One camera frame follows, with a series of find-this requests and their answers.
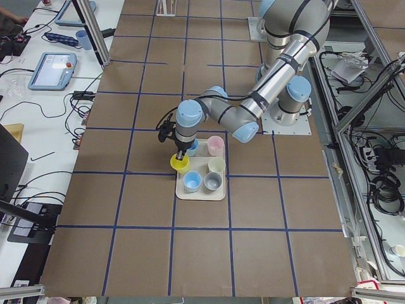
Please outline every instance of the brown tabletop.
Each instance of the brown tabletop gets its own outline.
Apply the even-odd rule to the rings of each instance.
[[[259,2],[127,0],[104,69],[42,282],[49,296],[345,296],[355,285],[330,179],[312,136],[225,140],[227,195],[175,196],[158,120],[223,86],[245,95],[264,45],[246,18]]]

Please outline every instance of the tray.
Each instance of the tray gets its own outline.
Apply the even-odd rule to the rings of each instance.
[[[204,176],[207,173],[209,173],[208,162],[210,161],[210,159],[214,158],[214,156],[211,156],[208,153],[207,139],[199,138],[198,141],[199,145],[197,153],[195,156],[190,157],[190,164],[191,164],[190,171],[196,171],[200,173],[202,178],[202,184],[197,192],[185,193],[183,182],[184,174],[178,173],[176,178],[176,196],[180,200],[220,201],[225,197],[226,194],[227,179],[225,178],[225,176],[227,169],[225,168],[225,170],[221,173],[222,177],[221,187],[213,192],[207,190],[204,186]],[[225,149],[223,151],[222,157],[225,160]]]

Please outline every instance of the white plastic cup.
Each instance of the white plastic cup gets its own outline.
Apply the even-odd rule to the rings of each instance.
[[[198,139],[195,139],[191,148],[188,149],[185,154],[187,154],[189,156],[195,156],[197,154],[198,145],[199,145]]]
[[[91,49],[91,42],[89,39],[89,36],[87,35],[87,32],[85,30],[78,30],[76,32],[76,38],[78,40],[78,43],[84,48],[84,49]]]
[[[222,157],[214,157],[208,162],[208,170],[210,172],[222,173],[225,171],[225,160]]]
[[[403,245],[395,245],[390,248],[390,251],[393,255],[397,257],[405,257],[405,246]]]
[[[204,177],[204,185],[210,191],[218,190],[222,185],[222,177],[219,173],[210,172]]]
[[[186,193],[193,193],[197,192],[198,188],[201,186],[201,182],[203,179],[201,178],[200,173],[196,171],[189,171],[183,177],[184,182],[184,192]]]
[[[207,147],[208,153],[212,156],[222,156],[225,143],[219,136],[211,136],[208,139]]]

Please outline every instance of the blue joint cap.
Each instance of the blue joint cap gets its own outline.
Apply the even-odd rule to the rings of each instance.
[[[221,96],[228,98],[228,94],[225,92],[225,90],[218,85],[214,85],[213,87],[210,87],[207,91],[214,91],[214,92],[219,93]]]
[[[276,0],[262,0],[259,7],[259,16],[263,18],[263,16],[267,13],[267,11],[271,8],[273,3]]]
[[[257,122],[249,122],[239,129],[237,129],[232,136],[236,138],[241,143],[248,143],[257,133],[259,130],[259,125]]]
[[[305,77],[294,76],[287,84],[287,92],[293,100],[304,103],[311,95],[311,84]]]
[[[176,113],[176,121],[179,125],[185,128],[191,128],[201,121],[203,109],[200,104],[192,99],[183,100]]]

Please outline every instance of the blue cup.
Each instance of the blue cup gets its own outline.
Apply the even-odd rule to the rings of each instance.
[[[195,156],[197,154],[197,150],[198,150],[198,139],[194,140],[194,143],[192,144],[191,148],[187,150],[187,152],[185,154],[189,155],[189,156]]]
[[[188,171],[184,177],[184,192],[186,193],[193,193],[197,192],[198,188],[201,186],[201,182],[203,179],[201,178],[200,173],[196,171]]]
[[[89,36],[87,35],[87,32],[85,30],[79,30],[76,32],[76,38],[78,40],[78,43],[84,48],[84,49],[91,49],[91,42],[89,39]]]

